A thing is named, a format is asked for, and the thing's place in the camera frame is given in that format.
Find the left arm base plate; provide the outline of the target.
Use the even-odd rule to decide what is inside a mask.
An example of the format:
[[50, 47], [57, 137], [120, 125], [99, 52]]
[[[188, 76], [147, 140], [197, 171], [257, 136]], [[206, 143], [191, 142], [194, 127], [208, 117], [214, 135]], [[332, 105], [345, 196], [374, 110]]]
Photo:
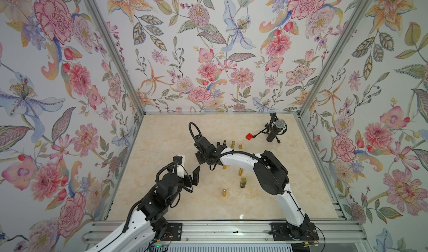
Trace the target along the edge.
[[159, 241], [181, 241], [182, 223], [164, 223], [155, 231], [155, 239]]

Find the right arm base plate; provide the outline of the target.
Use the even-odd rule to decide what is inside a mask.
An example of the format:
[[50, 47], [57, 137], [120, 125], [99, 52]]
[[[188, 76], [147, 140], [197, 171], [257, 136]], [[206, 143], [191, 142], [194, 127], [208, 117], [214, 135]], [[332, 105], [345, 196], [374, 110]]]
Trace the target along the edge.
[[319, 240], [318, 232], [313, 223], [297, 227], [289, 223], [271, 223], [269, 234], [274, 241], [314, 242]]

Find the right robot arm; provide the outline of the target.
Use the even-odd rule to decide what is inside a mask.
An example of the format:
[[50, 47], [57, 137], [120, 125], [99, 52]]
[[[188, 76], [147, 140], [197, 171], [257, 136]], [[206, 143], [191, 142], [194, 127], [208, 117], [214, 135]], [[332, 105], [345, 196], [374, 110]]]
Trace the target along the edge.
[[317, 227], [300, 207], [292, 192], [287, 169], [272, 152], [251, 154], [225, 145], [214, 146], [203, 136], [195, 123], [190, 122], [188, 129], [197, 148], [196, 158], [199, 164], [208, 164], [211, 171], [218, 165], [253, 171], [260, 187], [275, 196], [284, 213], [285, 225], [282, 234], [293, 240], [319, 240]]

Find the aluminium front rail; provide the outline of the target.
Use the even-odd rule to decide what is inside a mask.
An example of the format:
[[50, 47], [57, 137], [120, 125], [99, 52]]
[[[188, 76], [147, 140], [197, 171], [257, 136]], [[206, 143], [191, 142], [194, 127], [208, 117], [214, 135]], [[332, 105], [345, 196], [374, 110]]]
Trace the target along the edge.
[[[351, 220], [315, 220], [314, 225], [320, 240], [326, 243], [366, 243], [367, 238], [358, 222]], [[92, 246], [102, 241], [114, 229], [120, 226], [119, 221], [102, 221], [92, 223], [84, 234], [83, 242]], [[184, 243], [271, 243], [274, 241], [271, 222], [262, 220], [233, 221], [183, 221], [181, 241]]]

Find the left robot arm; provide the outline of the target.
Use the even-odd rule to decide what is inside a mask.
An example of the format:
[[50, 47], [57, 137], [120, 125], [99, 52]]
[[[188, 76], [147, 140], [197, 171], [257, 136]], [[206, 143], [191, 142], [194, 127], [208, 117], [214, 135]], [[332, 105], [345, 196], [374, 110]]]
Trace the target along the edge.
[[90, 252], [134, 252], [144, 245], [151, 246], [166, 232], [166, 212], [179, 201], [181, 192], [193, 192], [199, 183], [200, 167], [189, 174], [181, 156], [161, 168], [155, 185], [130, 208], [127, 218], [118, 228], [101, 242], [90, 248]]

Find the square gold black lipstick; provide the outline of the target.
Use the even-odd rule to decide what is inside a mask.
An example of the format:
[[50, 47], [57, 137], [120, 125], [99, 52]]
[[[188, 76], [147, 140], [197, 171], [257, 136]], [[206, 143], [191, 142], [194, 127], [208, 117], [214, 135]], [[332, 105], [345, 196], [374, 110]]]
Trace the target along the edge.
[[247, 184], [247, 179], [246, 178], [242, 178], [240, 180], [240, 188], [245, 188]]

